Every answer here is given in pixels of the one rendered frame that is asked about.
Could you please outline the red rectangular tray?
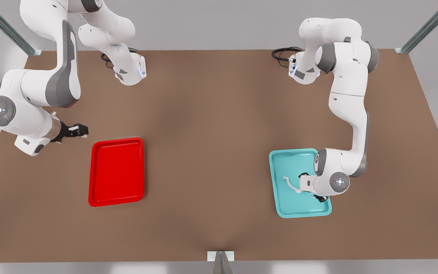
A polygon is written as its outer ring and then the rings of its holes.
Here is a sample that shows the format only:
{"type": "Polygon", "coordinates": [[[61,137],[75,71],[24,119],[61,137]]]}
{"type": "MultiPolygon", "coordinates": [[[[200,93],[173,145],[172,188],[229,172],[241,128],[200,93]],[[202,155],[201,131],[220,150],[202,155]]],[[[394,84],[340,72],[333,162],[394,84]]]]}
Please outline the red rectangular tray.
{"type": "Polygon", "coordinates": [[[92,147],[88,202],[93,207],[144,197],[144,142],[139,137],[96,142],[92,147]]]}

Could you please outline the silver frame post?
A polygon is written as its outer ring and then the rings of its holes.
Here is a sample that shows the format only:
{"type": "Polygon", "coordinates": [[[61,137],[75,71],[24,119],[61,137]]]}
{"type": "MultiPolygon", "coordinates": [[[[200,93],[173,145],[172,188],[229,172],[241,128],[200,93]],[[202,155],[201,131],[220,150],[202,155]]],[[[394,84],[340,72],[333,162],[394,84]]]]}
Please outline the silver frame post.
{"type": "Polygon", "coordinates": [[[438,10],[431,16],[426,23],[400,48],[395,48],[396,54],[409,54],[431,31],[438,26],[438,10]]]}
{"type": "Polygon", "coordinates": [[[230,262],[235,260],[234,251],[208,251],[207,261],[214,262],[213,274],[233,274],[230,262]]]}
{"type": "Polygon", "coordinates": [[[41,50],[35,50],[12,26],[9,24],[2,15],[0,15],[0,30],[7,35],[25,54],[29,57],[40,56],[41,50]]]}

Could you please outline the teal rectangular tray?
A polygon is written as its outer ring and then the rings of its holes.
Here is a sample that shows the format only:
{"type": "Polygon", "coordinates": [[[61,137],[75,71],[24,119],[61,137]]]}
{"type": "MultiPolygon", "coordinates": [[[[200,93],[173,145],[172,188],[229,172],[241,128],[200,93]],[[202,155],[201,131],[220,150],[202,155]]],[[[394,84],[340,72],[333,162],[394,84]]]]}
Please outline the teal rectangular tray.
{"type": "Polygon", "coordinates": [[[283,218],[319,217],[332,212],[331,201],[319,202],[312,194],[296,193],[287,185],[283,177],[288,177],[290,183],[299,188],[299,175],[314,174],[313,161],[317,150],[313,148],[275,150],[269,154],[271,179],[275,208],[283,218]]]}

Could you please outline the white drainage pipe clamp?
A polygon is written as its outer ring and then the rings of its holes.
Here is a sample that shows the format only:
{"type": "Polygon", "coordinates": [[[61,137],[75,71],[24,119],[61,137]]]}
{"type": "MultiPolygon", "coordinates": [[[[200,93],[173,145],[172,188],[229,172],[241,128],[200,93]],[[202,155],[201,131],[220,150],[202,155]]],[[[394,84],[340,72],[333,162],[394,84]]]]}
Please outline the white drainage pipe clamp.
{"type": "Polygon", "coordinates": [[[291,183],[290,183],[290,179],[288,177],[283,177],[283,179],[285,179],[285,181],[287,182],[287,185],[290,187],[290,189],[292,189],[293,191],[295,191],[298,194],[302,193],[302,190],[300,188],[295,188],[291,183]]]}

